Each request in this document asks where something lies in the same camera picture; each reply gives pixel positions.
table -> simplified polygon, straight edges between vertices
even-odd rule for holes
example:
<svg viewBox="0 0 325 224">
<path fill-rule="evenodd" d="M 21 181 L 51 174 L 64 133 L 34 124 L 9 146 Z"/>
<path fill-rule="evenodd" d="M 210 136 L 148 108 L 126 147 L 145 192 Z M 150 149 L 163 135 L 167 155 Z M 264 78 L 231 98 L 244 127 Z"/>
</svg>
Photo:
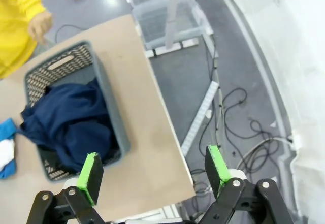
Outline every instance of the table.
<svg viewBox="0 0 325 224">
<path fill-rule="evenodd" d="M 192 197 L 190 174 L 130 15 L 56 45 L 1 81 L 0 121 L 12 117 L 17 125 L 22 123 L 25 73 L 80 40 L 89 40 L 104 64 L 131 142 L 126 158 L 104 171 L 96 207 L 100 216 L 115 220 Z M 17 172 L 0 181 L 0 223 L 26 223 L 36 193 L 50 190 L 56 194 L 63 186 L 46 179 L 32 142 L 17 135 L 15 143 Z"/>
</svg>

gray plastic basket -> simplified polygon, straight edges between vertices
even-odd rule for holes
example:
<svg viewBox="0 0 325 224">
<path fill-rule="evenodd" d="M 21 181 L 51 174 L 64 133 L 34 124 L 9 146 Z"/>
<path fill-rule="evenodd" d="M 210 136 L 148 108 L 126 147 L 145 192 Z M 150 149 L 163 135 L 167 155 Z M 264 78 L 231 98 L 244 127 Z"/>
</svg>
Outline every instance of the gray plastic basket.
<svg viewBox="0 0 325 224">
<path fill-rule="evenodd" d="M 119 146 L 116 154 L 111 159 L 103 162 L 104 167 L 110 167 L 123 159 L 130 149 L 130 143 L 107 74 L 102 63 L 92 51 L 89 42 L 82 41 L 28 71 L 25 76 L 27 103 L 33 106 L 43 96 L 46 86 L 56 86 L 65 83 L 86 84 L 95 77 L 103 92 Z M 45 174 L 49 180 L 57 181 L 79 174 L 69 171 L 64 167 L 51 166 L 46 157 L 44 157 L 44 154 L 42 154 L 42 150 L 39 148 L 38 150 Z"/>
</svg>

screw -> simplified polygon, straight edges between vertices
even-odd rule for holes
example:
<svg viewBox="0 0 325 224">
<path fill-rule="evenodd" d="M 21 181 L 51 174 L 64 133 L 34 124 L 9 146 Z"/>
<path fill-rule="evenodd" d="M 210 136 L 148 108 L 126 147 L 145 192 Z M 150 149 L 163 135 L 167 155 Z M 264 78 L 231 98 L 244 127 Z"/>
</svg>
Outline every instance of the screw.
<svg viewBox="0 0 325 224">
<path fill-rule="evenodd" d="M 240 186 L 240 181 L 238 181 L 238 180 L 233 181 L 233 186 L 239 187 Z"/>
<path fill-rule="evenodd" d="M 49 195 L 48 194 L 44 194 L 43 196 L 42 196 L 42 199 L 43 200 L 47 200 L 49 198 Z"/>
<path fill-rule="evenodd" d="M 263 182 L 262 183 L 262 187 L 264 188 L 268 188 L 270 186 L 270 184 L 268 182 Z"/>
<path fill-rule="evenodd" d="M 74 190 L 74 188 L 70 189 L 68 194 L 69 195 L 74 195 L 76 193 L 76 191 Z"/>
</svg>

person's hand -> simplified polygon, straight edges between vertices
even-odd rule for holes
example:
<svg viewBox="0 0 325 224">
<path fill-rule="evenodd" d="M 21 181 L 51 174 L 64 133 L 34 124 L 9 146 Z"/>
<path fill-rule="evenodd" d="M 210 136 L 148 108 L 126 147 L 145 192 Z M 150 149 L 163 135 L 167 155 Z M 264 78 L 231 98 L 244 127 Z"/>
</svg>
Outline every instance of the person's hand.
<svg viewBox="0 0 325 224">
<path fill-rule="evenodd" d="M 44 34 L 52 27 L 52 14 L 48 11 L 41 12 L 34 16 L 28 25 L 29 35 L 40 43 L 45 45 Z"/>
</svg>

white wall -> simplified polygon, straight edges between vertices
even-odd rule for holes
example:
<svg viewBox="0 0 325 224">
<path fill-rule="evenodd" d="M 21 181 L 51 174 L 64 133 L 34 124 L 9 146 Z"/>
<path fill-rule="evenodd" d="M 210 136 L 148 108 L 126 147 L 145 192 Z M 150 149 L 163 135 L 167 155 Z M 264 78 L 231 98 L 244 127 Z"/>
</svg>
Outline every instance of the white wall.
<svg viewBox="0 0 325 224">
<path fill-rule="evenodd" d="M 292 164 L 298 208 L 324 223 L 325 0 L 234 1 L 267 59 L 299 147 Z"/>
</svg>

